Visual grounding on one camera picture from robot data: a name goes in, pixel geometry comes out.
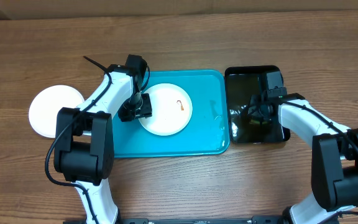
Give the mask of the white plate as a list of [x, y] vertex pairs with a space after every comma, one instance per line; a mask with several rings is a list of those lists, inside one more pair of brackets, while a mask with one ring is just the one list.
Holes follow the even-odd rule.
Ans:
[[[141, 125], [150, 133], [169, 136], [180, 132], [190, 122], [193, 105], [188, 93], [171, 83], [154, 85], [145, 91], [149, 94], [152, 116], [140, 118]], [[185, 110], [177, 104], [181, 100]]]
[[55, 138], [58, 112], [63, 107], [76, 108], [84, 101], [82, 94], [71, 86], [50, 86], [42, 90], [30, 104], [30, 125], [39, 135]]

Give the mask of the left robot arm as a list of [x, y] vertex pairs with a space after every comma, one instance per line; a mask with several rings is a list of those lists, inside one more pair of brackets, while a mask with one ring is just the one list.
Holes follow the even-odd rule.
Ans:
[[124, 65], [92, 63], [104, 72], [104, 80], [76, 108], [63, 107], [58, 112], [45, 174], [52, 183], [77, 190], [85, 223], [122, 223], [108, 181], [114, 162], [112, 119], [118, 116], [128, 122], [151, 117], [150, 96], [143, 92], [150, 68], [139, 55], [129, 55]]

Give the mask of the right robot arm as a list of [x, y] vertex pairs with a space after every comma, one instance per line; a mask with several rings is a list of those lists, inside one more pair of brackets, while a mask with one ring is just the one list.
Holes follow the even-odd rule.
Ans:
[[245, 110], [252, 121], [276, 121], [312, 149], [312, 192], [286, 208], [279, 223], [337, 223], [358, 215], [358, 129], [338, 124], [314, 109], [297, 93], [289, 94], [280, 72], [258, 76], [260, 93]]

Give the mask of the black water tray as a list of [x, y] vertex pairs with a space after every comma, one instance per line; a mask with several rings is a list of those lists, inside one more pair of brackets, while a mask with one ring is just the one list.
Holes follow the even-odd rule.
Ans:
[[269, 95], [284, 88], [283, 77], [274, 65], [229, 67], [224, 74], [231, 141], [236, 144], [285, 142], [290, 130], [277, 124], [250, 124], [245, 109], [252, 95]]

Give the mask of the teal plastic serving tray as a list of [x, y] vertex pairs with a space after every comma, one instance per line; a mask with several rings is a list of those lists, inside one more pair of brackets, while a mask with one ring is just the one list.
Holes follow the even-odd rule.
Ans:
[[116, 158], [177, 157], [223, 153], [230, 143], [225, 82], [216, 70], [152, 72], [148, 87], [171, 83], [184, 89], [193, 112], [184, 129], [158, 136], [142, 127], [138, 119], [112, 120]]

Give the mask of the brown food scrap upper plate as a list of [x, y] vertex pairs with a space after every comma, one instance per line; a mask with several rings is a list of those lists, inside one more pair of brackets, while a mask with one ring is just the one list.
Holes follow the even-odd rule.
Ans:
[[183, 106], [183, 103], [182, 103], [181, 100], [177, 100], [177, 104], [179, 105], [179, 107], [180, 107], [180, 109], [181, 109], [182, 111], [185, 110], [185, 107]]

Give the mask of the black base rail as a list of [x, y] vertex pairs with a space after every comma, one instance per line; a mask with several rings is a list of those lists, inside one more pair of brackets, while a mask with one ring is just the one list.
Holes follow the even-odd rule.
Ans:
[[253, 216], [252, 218], [222, 219], [163, 219], [148, 220], [147, 218], [118, 218], [116, 224], [290, 224], [289, 219], [282, 216]]

